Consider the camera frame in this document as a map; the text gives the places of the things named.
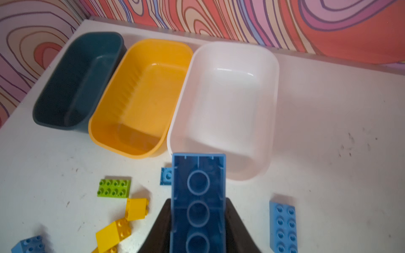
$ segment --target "colorful wavy wallpaper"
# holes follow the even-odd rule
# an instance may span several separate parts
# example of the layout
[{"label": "colorful wavy wallpaper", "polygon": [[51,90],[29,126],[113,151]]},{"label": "colorful wavy wallpaper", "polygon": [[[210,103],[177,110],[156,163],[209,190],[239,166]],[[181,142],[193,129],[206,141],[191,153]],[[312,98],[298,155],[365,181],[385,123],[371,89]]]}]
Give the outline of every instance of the colorful wavy wallpaper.
[{"label": "colorful wavy wallpaper", "polygon": [[80,0],[90,15],[405,69],[404,0]]},{"label": "colorful wavy wallpaper", "polygon": [[0,127],[80,22],[59,0],[0,4]]}]

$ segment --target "blue 2x4 brick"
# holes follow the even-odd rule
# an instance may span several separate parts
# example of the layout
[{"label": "blue 2x4 brick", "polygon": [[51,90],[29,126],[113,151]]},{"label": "blue 2x4 brick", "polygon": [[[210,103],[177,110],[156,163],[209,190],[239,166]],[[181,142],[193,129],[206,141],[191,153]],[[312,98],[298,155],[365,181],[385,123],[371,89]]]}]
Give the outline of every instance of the blue 2x4 brick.
[{"label": "blue 2x4 brick", "polygon": [[35,236],[20,241],[14,248],[11,249],[11,253],[45,253],[45,245],[42,243],[41,236]]},{"label": "blue 2x4 brick", "polygon": [[270,247],[275,253],[298,253],[295,207],[270,201]]},{"label": "blue 2x4 brick", "polygon": [[173,154],[170,253],[225,253],[222,154]]}]

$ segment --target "yellow duplo brick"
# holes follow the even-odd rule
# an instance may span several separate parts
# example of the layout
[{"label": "yellow duplo brick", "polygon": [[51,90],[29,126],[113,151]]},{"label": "yellow duplo brick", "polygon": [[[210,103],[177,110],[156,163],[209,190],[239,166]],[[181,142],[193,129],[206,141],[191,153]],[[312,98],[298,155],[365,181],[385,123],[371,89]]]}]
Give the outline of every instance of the yellow duplo brick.
[{"label": "yellow duplo brick", "polygon": [[127,199],[125,219],[127,219],[127,221],[144,219],[148,214],[148,205],[149,201],[146,198]]},{"label": "yellow duplo brick", "polygon": [[116,220],[96,233],[99,252],[106,252],[131,235],[131,228],[125,218]]},{"label": "yellow duplo brick", "polygon": [[[99,253],[98,248],[96,248],[92,253]],[[104,253],[117,253],[117,248],[112,247],[111,249],[107,250]]]}]

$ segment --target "white table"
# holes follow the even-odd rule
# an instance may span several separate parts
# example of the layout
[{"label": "white table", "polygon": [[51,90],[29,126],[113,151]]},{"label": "white table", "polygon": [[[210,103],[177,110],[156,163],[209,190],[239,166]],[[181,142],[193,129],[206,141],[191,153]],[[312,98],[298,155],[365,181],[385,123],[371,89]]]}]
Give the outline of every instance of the white table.
[{"label": "white table", "polygon": [[[117,31],[127,48],[147,37],[193,49],[207,43],[203,36],[82,23],[0,129],[2,252],[37,234],[45,234],[49,253],[91,252],[95,233],[122,218],[126,204],[96,197],[98,182],[128,176],[130,196],[150,199],[148,216],[131,222],[132,235],[119,245],[120,252],[135,253],[171,196],[170,187],[159,185],[160,168],[171,163],[167,152],[132,160],[86,134],[32,120],[33,105],[67,46],[90,31]],[[271,252],[269,200],[275,198],[296,207],[301,253],[404,252],[405,76],[272,51],[280,63],[272,163],[263,176],[226,184],[257,246]]]}]

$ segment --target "small blue brick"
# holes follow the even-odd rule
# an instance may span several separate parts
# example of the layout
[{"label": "small blue brick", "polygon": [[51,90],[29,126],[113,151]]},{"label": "small blue brick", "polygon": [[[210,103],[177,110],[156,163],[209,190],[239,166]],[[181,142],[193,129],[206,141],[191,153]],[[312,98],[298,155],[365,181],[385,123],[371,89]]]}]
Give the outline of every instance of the small blue brick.
[{"label": "small blue brick", "polygon": [[162,168],[160,185],[172,185],[172,168]]},{"label": "small blue brick", "polygon": [[295,207],[270,201],[270,248],[275,253],[298,253]]},{"label": "small blue brick", "polygon": [[35,236],[17,243],[11,249],[11,253],[45,253],[45,245],[41,236]]}]

